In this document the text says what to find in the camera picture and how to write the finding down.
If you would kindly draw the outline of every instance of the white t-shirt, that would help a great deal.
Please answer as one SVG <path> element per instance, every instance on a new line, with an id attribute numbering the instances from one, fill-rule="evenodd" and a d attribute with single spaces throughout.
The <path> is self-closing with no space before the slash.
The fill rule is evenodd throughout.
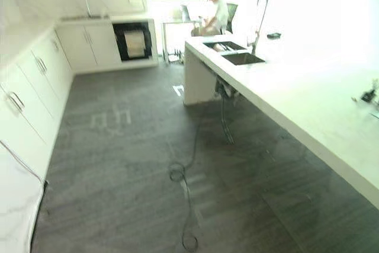
<path id="1" fill-rule="evenodd" d="M 227 5 L 223 0 L 218 0 L 215 3 L 211 2 L 209 20 L 213 17 L 217 18 L 212 25 L 217 31 L 220 31 L 220 29 L 226 29 L 228 16 Z"/>

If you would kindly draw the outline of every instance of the kitchen island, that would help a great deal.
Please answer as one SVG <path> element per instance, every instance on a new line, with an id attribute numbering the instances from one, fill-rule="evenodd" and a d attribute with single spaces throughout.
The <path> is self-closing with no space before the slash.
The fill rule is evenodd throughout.
<path id="1" fill-rule="evenodd" d="M 233 35 L 186 41 L 184 104 L 214 100 L 219 76 L 379 209 L 379 119 L 372 115 L 374 104 L 359 99 L 379 78 L 378 65 L 343 60 L 337 53 L 291 55 L 282 40 L 259 44 L 256 55 L 265 62 L 234 65 L 223 55 L 235 52 L 204 44 L 227 41 L 243 46 Z"/>

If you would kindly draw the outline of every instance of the gray floor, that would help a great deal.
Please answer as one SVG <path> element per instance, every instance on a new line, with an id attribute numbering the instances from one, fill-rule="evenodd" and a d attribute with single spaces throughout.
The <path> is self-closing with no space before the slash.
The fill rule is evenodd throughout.
<path id="1" fill-rule="evenodd" d="M 379 252 L 379 211 L 245 100 L 185 108 L 183 67 L 77 76 L 47 174 L 35 253 L 184 252 L 184 188 L 168 165 L 191 158 L 197 252 Z"/>

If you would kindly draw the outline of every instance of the faucet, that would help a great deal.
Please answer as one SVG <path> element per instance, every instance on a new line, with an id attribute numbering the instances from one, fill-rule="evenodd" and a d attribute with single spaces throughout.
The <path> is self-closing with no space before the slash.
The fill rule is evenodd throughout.
<path id="1" fill-rule="evenodd" d="M 92 14 L 91 14 L 91 11 L 89 10 L 89 5 L 88 5 L 88 1 L 87 0 L 84 0 L 85 1 L 85 5 L 87 6 L 87 15 L 89 18 L 92 17 Z"/>
<path id="2" fill-rule="evenodd" d="M 259 1 L 260 1 L 260 0 L 257 0 L 257 2 L 256 2 L 256 6 L 257 6 L 257 7 L 258 7 L 258 5 L 259 5 Z M 249 43 L 249 42 L 248 42 L 248 47 L 250 47 L 250 46 L 253 47 L 252 50 L 251 50 L 251 54 L 252 54 L 252 55 L 255 55 L 256 46 L 257 46 L 258 41 L 259 41 L 259 36 L 260 36 L 260 33 L 261 33 L 261 28 L 262 28 L 263 20 L 264 20 L 265 15 L 266 15 L 267 4 L 268 4 L 268 0 L 266 0 L 265 11 L 263 12 L 262 21 L 261 21 L 261 24 L 260 24 L 260 26 L 259 26 L 259 29 L 258 29 L 258 31 L 255 31 L 255 41 L 252 42 L 252 43 Z"/>

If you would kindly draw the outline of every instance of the black oven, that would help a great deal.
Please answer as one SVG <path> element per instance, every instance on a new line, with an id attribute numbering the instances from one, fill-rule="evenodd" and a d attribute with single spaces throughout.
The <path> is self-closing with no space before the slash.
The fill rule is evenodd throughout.
<path id="1" fill-rule="evenodd" d="M 148 22 L 114 23 L 113 30 L 121 61 L 148 59 L 152 55 Z"/>

